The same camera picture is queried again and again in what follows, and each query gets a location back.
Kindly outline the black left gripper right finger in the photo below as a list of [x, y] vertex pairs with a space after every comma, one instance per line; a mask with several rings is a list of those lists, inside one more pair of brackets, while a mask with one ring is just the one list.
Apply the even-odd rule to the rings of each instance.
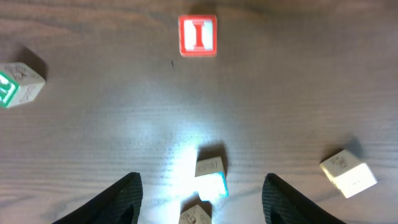
[[274, 173], [266, 175], [262, 206], [267, 224], [345, 224]]

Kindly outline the blue number 2 block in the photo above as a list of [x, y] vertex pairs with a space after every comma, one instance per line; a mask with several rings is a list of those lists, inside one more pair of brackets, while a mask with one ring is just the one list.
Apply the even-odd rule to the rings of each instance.
[[221, 157], [197, 161], [195, 184], [202, 201], [214, 201], [229, 195]]

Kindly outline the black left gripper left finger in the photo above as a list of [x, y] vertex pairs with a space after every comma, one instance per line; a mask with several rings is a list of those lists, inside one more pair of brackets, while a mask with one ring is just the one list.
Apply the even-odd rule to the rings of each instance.
[[137, 224], [142, 198], [141, 175], [130, 172], [54, 224]]

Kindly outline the red letter I block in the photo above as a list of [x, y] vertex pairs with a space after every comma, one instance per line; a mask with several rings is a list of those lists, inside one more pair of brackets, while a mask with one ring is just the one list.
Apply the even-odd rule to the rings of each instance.
[[217, 18], [215, 15], [178, 17], [179, 50], [183, 57], [215, 57]]

